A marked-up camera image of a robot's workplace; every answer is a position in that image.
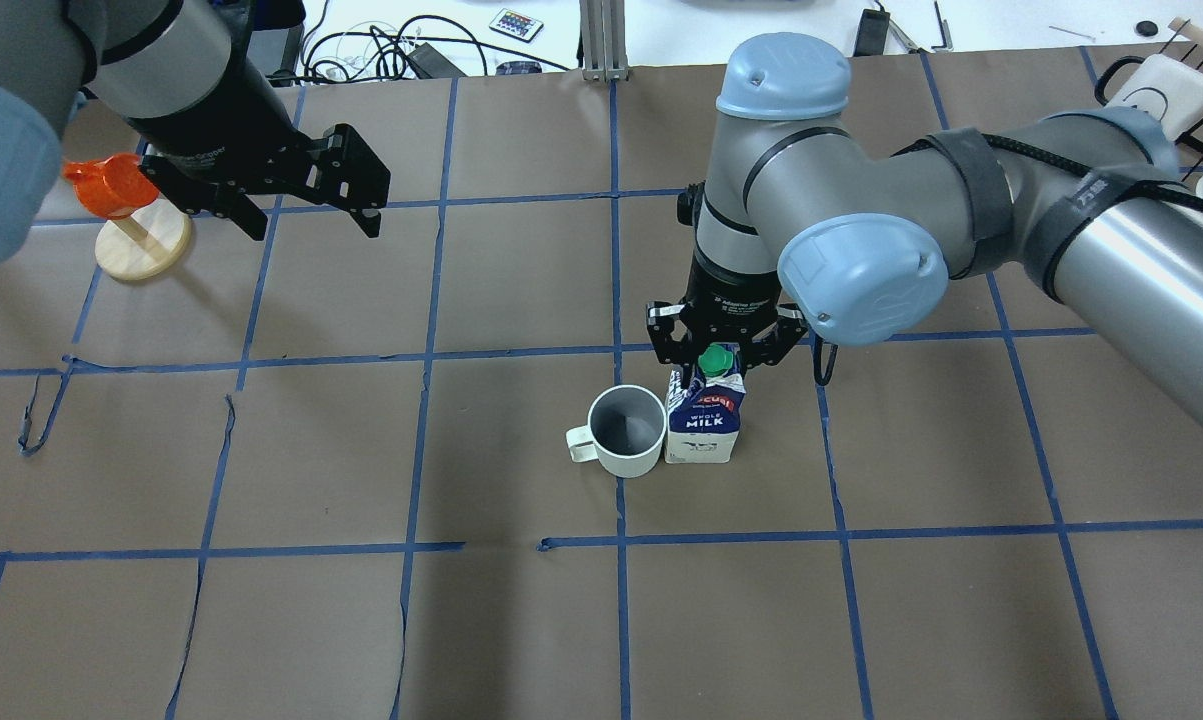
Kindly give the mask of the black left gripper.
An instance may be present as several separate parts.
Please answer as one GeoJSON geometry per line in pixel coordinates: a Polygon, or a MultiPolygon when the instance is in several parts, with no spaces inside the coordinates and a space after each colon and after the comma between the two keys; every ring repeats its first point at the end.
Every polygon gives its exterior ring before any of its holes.
{"type": "Polygon", "coordinates": [[[152,151],[141,156],[140,172],[188,215],[208,212],[262,242],[268,218],[255,197],[288,195],[345,212],[365,236],[380,236],[391,172],[348,123],[319,138],[290,123],[243,131],[220,126],[211,138],[146,137],[152,151]]]}

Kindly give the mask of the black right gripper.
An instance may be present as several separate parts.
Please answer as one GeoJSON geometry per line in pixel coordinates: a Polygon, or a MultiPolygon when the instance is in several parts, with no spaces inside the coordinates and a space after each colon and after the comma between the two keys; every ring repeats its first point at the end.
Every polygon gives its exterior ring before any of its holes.
{"type": "Polygon", "coordinates": [[[682,299],[646,305],[646,329],[657,359],[692,365],[712,343],[737,343],[743,369],[778,365],[810,332],[796,305],[780,304],[780,290],[775,272],[733,272],[694,250],[682,299]]]}

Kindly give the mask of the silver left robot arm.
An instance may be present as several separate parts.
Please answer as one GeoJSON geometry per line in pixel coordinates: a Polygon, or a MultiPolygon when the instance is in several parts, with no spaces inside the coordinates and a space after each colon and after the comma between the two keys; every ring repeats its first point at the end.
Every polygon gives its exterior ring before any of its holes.
{"type": "Polygon", "coordinates": [[[103,64],[111,1],[0,1],[0,389],[66,395],[294,386],[419,393],[461,373],[610,386],[651,350],[646,309],[678,319],[692,230],[638,227],[678,188],[675,94],[577,75],[277,90],[209,2],[120,2],[126,56],[103,64]],[[180,119],[223,182],[180,206],[191,245],[122,282],[106,218],[63,177],[63,137],[99,157],[146,141],[130,111],[180,119]]]}

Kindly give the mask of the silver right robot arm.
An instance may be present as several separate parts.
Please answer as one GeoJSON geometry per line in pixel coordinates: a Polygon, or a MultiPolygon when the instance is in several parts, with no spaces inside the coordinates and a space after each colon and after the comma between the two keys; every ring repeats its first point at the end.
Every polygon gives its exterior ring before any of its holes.
{"type": "Polygon", "coordinates": [[[743,368],[915,327],[949,282],[1018,263],[1203,427],[1203,200],[1145,111],[1063,111],[1005,135],[928,135],[875,160],[842,119],[851,64],[799,32],[733,50],[682,299],[651,302],[657,359],[715,343],[743,368]]]}

